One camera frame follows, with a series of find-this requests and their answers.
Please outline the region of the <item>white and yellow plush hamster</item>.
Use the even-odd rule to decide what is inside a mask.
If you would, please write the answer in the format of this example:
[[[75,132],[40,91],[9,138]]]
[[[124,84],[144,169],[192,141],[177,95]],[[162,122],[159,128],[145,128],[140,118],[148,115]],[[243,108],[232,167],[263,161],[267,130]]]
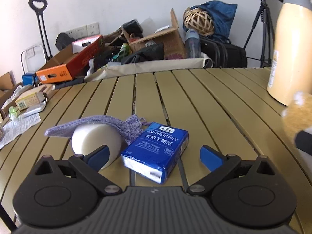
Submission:
[[[281,113],[284,131],[294,141],[299,132],[311,134],[311,94],[298,91]]]

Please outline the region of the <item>blue tissue pack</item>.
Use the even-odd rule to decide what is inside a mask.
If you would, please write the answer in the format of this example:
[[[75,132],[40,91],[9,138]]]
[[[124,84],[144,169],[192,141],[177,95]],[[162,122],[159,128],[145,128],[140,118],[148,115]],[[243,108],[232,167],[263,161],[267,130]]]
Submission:
[[[121,157],[127,168],[157,184],[164,184],[188,141],[186,130],[153,122],[122,151]]]

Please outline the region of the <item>white foam roll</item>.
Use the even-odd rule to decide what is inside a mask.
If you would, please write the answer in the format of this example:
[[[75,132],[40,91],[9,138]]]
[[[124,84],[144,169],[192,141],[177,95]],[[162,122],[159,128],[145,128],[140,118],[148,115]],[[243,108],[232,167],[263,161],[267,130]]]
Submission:
[[[120,155],[125,141],[116,128],[104,124],[83,124],[78,126],[71,137],[71,147],[75,154],[88,155],[100,146],[109,147],[109,167]]]

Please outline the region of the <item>tan folding camping table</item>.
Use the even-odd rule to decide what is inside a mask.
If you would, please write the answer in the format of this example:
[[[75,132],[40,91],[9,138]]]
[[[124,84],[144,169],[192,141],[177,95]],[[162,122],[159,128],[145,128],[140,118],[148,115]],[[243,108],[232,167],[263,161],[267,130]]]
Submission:
[[[92,115],[126,119],[132,114],[189,133],[188,147],[166,185],[187,187],[208,173],[199,159],[203,145],[246,160],[267,155],[297,196],[291,226],[311,233],[311,159],[288,141],[284,106],[267,92],[266,69],[194,69],[136,74],[83,83],[52,94],[41,122],[1,149],[1,204],[11,219],[14,193],[45,155],[73,154],[65,138],[46,137],[52,126]]]

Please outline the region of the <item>yellow thermos jug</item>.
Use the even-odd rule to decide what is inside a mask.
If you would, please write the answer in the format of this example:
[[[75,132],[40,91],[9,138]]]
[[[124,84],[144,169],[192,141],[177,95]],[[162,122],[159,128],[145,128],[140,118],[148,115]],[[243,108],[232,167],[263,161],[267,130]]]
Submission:
[[[284,0],[276,23],[268,93],[288,106],[311,93],[311,0]]]

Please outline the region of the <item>orange cardboard box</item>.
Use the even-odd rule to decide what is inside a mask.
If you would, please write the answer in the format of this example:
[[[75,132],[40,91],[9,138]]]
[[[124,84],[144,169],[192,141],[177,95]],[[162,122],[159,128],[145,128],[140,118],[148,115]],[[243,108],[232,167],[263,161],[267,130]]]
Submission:
[[[95,55],[105,48],[102,35],[74,41],[36,72],[43,84],[71,81],[82,72]]]

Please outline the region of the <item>grey water bottle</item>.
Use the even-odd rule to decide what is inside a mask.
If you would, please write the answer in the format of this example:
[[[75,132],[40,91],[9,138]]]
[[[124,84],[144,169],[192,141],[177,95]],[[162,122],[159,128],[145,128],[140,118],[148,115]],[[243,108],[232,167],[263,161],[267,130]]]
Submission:
[[[188,59],[201,57],[200,38],[194,29],[189,29],[186,32],[185,48]]]

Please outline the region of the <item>brown open cardboard box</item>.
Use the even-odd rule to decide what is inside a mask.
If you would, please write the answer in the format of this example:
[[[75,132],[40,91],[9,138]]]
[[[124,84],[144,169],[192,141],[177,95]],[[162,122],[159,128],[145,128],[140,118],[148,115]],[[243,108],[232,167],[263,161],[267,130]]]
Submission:
[[[170,16],[171,26],[168,29],[150,34],[143,38],[133,40],[128,32],[122,28],[122,32],[132,52],[138,52],[142,48],[148,47],[150,45],[163,44],[165,60],[185,59],[186,50],[182,38],[179,34],[179,23],[174,9],[171,9]]]

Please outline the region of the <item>rattan woven ball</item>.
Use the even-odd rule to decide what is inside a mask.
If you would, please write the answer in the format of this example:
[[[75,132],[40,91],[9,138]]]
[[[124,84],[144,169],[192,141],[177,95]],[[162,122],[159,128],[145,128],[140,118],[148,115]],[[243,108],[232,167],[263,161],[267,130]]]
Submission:
[[[198,34],[209,36],[214,34],[215,26],[207,11],[197,7],[187,8],[183,14],[183,24],[187,29],[196,30]]]

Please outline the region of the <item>blue fabric bag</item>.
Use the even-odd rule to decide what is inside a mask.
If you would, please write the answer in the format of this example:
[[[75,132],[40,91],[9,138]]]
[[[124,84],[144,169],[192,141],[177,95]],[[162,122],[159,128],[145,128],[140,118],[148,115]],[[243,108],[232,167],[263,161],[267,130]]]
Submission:
[[[231,43],[229,39],[230,29],[232,27],[237,4],[228,4],[222,1],[208,1],[201,5],[195,5],[190,7],[191,9],[201,8],[208,12],[208,14],[212,17],[215,26],[215,32],[209,36],[203,36],[205,38],[211,39],[213,41],[218,41],[221,43]],[[188,29],[183,24],[183,29],[187,31]]]

